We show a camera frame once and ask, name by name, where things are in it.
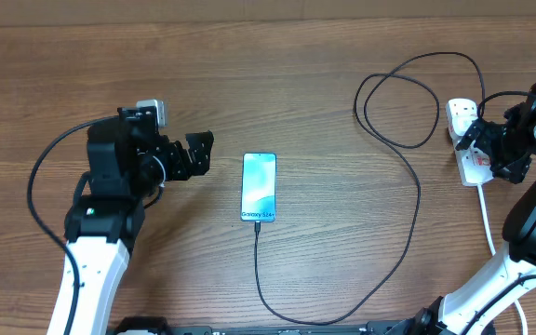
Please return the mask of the white power strip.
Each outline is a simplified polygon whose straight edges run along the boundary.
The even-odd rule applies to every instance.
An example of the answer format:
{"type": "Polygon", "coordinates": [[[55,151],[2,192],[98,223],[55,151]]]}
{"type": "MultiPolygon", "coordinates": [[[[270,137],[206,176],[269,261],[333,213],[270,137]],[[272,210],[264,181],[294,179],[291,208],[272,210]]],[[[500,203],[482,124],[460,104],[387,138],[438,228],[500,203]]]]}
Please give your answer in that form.
{"type": "MultiPolygon", "coordinates": [[[[470,115],[474,120],[477,119],[476,103],[473,100],[463,98],[451,99],[447,102],[445,110],[448,122],[452,114],[458,116],[470,115]]],[[[454,148],[457,143],[458,141],[452,141],[454,148]]],[[[493,179],[489,157],[475,148],[473,144],[464,151],[454,149],[454,153],[463,186],[483,185],[493,179]]]]}

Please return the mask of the blue Galaxy smartphone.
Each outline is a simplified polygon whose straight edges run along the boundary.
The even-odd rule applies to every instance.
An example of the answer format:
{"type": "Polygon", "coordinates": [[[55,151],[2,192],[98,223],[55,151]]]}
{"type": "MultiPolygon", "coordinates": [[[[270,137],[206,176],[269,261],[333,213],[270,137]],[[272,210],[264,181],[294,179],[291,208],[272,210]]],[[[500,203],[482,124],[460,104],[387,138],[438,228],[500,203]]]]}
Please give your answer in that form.
{"type": "Polygon", "coordinates": [[[272,222],[276,218],[276,155],[245,153],[241,188],[241,221],[272,222]]]}

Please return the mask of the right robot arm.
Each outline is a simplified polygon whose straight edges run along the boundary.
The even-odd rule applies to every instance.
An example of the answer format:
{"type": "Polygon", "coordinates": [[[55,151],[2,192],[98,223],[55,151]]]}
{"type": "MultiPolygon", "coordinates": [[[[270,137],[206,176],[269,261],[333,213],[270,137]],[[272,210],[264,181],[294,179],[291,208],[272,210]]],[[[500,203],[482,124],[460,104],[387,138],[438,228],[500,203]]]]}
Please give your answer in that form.
{"type": "MultiPolygon", "coordinates": [[[[454,99],[446,106],[462,182],[524,180],[536,155],[536,84],[525,101],[508,109],[505,123],[484,119],[482,104],[454,99]]],[[[490,334],[492,320],[536,288],[536,181],[507,215],[502,247],[469,281],[437,298],[412,318],[389,328],[391,334],[490,334]]]]}

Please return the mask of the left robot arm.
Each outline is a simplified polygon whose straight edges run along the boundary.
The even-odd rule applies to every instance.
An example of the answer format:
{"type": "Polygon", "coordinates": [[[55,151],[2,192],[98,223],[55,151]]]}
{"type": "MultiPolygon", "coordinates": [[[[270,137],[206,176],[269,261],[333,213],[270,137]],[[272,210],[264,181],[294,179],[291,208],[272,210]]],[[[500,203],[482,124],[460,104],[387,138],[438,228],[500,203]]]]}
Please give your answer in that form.
{"type": "Polygon", "coordinates": [[[145,219],[145,199],[168,181],[208,172],[214,137],[190,133],[185,143],[160,133],[164,110],[123,107],[87,129],[89,170],[64,220],[68,251],[50,334],[103,334],[115,293],[145,219]]]}

